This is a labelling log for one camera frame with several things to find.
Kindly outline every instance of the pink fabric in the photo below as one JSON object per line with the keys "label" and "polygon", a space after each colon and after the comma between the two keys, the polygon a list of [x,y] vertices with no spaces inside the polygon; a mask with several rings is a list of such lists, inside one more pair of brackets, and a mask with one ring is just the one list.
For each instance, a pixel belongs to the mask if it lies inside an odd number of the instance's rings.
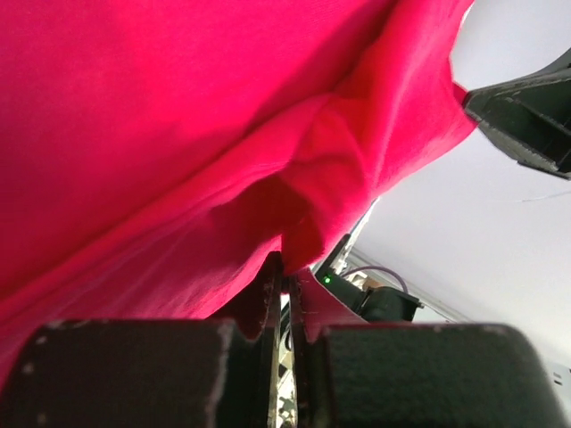
{"label": "pink fabric", "polygon": [[66,317],[206,317],[472,129],[471,0],[0,4],[0,379]]}

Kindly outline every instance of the black mechanical part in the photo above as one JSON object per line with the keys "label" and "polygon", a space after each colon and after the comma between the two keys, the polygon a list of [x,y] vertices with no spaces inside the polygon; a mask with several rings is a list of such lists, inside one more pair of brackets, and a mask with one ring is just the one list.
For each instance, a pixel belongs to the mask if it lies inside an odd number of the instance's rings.
{"label": "black mechanical part", "polygon": [[219,319],[40,328],[4,386],[0,424],[275,427],[281,269],[279,255],[270,254]]}
{"label": "black mechanical part", "polygon": [[470,91],[464,108],[519,164],[571,179],[571,49],[532,75]]}
{"label": "black mechanical part", "polygon": [[535,351],[510,327],[338,325],[308,343],[302,294],[290,299],[298,426],[566,426]]}
{"label": "black mechanical part", "polygon": [[412,321],[420,300],[392,287],[366,292],[339,275],[329,274],[324,286],[347,308],[369,322]]}

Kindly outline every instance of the metal component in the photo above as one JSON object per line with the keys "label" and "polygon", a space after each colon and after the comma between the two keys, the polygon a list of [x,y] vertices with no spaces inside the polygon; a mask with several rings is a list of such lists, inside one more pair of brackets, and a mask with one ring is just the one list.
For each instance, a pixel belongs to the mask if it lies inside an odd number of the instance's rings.
{"label": "metal component", "polygon": [[571,179],[571,49],[530,76],[471,91],[464,108],[520,165]]}

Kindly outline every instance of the white wall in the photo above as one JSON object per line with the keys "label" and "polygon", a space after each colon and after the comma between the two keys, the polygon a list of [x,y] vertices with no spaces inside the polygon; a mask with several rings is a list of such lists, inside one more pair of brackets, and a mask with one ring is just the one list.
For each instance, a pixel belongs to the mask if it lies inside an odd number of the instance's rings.
{"label": "white wall", "polygon": [[428,323],[428,324],[442,324],[448,323],[448,319],[443,317],[441,314],[433,310],[428,306],[424,306],[423,308],[418,308],[417,312],[414,314],[414,319],[412,320],[413,323]]}
{"label": "white wall", "polygon": [[[476,0],[452,55],[469,88],[571,47],[570,0]],[[475,321],[571,366],[571,183],[519,167],[479,132],[377,204],[356,249]]]}

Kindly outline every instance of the cable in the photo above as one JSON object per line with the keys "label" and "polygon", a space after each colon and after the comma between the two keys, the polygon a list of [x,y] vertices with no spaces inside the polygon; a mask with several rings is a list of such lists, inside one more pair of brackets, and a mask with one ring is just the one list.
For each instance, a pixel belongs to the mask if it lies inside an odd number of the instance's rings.
{"label": "cable", "polygon": [[404,292],[406,292],[407,294],[409,294],[409,287],[407,286],[407,283],[404,282],[404,279],[402,279],[402,276],[400,276],[399,274],[397,274],[393,270],[389,269],[388,267],[375,266],[375,265],[356,267],[355,269],[351,269],[351,270],[341,274],[341,278],[345,278],[346,276],[360,272],[361,270],[380,270],[381,272],[385,272],[386,274],[393,276],[394,279],[396,279],[399,282],[399,284],[401,285],[402,290]]}

